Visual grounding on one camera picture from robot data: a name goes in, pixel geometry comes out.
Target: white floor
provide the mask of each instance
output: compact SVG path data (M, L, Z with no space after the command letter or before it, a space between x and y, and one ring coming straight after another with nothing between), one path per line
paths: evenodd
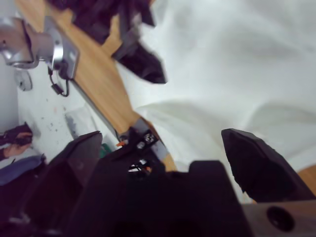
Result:
M88 107L96 130L102 132L103 142L114 149L117 139L72 83L70 83L70 96L64 98L51 88L45 63L40 63L37 68L29 70L29 73L32 77L33 89L18 92L19 122L20 124L27 122L31 127L36 151L44 153L48 161L59 154L73 140L65 120L65 113L84 106ZM60 81L61 85L65 86L65 82L56 75L53 75L53 80Z

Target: sleeve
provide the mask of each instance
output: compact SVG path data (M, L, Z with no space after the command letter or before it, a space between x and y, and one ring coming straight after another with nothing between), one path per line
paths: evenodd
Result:
M3 152L4 152L4 149L0 149L0 161L6 159Z

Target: white fabric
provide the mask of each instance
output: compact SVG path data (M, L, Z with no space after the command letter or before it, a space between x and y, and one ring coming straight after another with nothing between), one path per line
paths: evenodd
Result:
M221 130L231 127L263 138L296 171L316 163L316 1L156 0L153 13L142 41L168 83L118 68L179 170L219 159L230 173Z

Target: person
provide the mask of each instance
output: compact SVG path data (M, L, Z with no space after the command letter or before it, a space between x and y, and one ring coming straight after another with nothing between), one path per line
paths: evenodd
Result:
M25 137L32 136L32 133L21 132L16 138L23 139ZM10 157L15 157L23 154L29 147L31 143L20 146L18 144L11 144L8 147L0 150L0 161L8 159ZM32 156L20 159L13 162L10 165L0 169L0 186L6 185L13 180L20 177L22 174L29 170L36 169L41 164L46 163L46 158L44 155Z
M28 136L32 136L32 133L21 132L18 134L17 138L24 138ZM31 143L24 146L19 146L18 144L11 144L8 147L0 150L0 161L8 159L10 157L19 156L23 154L30 146Z

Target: screw hole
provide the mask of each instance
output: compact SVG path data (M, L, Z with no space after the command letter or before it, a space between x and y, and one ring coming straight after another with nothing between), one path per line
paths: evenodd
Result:
M293 217L283 208L272 206L268 209L267 216L270 223L281 231L290 232L294 229Z

